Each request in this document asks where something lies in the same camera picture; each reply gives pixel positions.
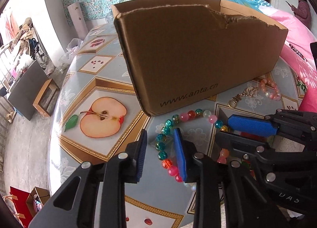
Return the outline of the red paper bag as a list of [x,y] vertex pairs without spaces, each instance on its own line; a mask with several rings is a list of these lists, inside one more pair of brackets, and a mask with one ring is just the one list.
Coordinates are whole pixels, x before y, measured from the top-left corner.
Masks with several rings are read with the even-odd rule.
[[26,204],[29,192],[10,187],[8,195],[2,197],[8,207],[13,206],[12,213],[23,227],[29,227],[33,216]]

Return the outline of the pink floral quilt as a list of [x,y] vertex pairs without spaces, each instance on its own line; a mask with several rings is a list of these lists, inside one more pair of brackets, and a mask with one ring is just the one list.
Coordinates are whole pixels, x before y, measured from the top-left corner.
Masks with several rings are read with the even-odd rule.
[[288,12],[266,6],[259,6],[259,10],[288,29],[281,58],[307,87],[299,109],[316,112],[316,65],[310,50],[310,44],[316,42],[316,37]]

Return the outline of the fruit pattern table cover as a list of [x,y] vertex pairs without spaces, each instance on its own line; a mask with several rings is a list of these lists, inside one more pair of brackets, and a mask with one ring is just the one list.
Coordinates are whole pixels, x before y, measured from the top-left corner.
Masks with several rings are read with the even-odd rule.
[[145,164],[138,184],[127,184],[128,227],[191,227],[196,195],[193,186],[177,182],[158,159],[156,137],[166,120],[181,117],[182,136],[197,150],[218,157],[216,128],[210,115],[226,121],[231,115],[262,118],[276,109],[296,110],[306,87],[282,59],[262,79],[275,82],[278,101],[263,92],[243,98],[236,108],[227,103],[260,78],[158,117],[141,110],[112,24],[92,29],[84,39],[64,79],[57,100],[49,149],[49,189],[55,193],[83,162],[99,164],[125,150],[141,130],[148,134]]

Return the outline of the small wooden stool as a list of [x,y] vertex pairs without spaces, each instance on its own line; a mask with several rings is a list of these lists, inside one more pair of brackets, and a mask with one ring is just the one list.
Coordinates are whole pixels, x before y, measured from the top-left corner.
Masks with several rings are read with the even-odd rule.
[[59,94],[59,92],[60,88],[56,84],[55,80],[53,80],[52,78],[46,80],[33,102],[34,108],[43,117],[51,117],[52,114],[49,111],[49,108],[52,100],[57,94]]

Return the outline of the woman in purple pyjamas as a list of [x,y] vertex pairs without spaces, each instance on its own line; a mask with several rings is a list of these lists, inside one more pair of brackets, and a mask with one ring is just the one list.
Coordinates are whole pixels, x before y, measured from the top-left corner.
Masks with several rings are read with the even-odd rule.
[[297,7],[288,3],[288,1],[286,1],[286,3],[293,11],[294,16],[310,30],[312,25],[312,15],[307,0],[298,0]]

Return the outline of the brown cardboard box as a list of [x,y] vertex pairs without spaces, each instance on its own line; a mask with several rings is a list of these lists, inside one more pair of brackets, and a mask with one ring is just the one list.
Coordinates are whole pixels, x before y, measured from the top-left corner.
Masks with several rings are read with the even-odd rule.
[[227,0],[131,0],[112,6],[142,110],[162,115],[270,72],[285,26]]

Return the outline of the grey cabinet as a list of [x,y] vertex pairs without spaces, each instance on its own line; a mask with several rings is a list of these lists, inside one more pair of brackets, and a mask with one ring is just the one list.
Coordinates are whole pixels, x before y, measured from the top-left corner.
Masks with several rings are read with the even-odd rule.
[[33,102],[48,76],[37,61],[33,61],[9,93],[8,101],[28,121],[35,113]]

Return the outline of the white plastic bags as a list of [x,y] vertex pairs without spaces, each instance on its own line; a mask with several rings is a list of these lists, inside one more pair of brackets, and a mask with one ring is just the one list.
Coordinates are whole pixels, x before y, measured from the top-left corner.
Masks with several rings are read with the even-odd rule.
[[66,48],[67,51],[59,59],[60,64],[70,65],[78,53],[82,43],[83,41],[81,39],[73,38]]

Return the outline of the pile of clothes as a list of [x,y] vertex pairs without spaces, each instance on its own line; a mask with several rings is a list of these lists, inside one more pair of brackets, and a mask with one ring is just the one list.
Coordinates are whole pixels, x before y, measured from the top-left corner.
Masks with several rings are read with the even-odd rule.
[[10,43],[10,51],[13,52],[14,48],[17,47],[17,44],[20,42],[20,48],[19,50],[22,53],[26,53],[30,55],[31,49],[30,49],[30,42],[34,37],[34,26],[32,19],[28,17],[25,19],[24,24],[22,25],[20,31],[17,33],[15,38]]

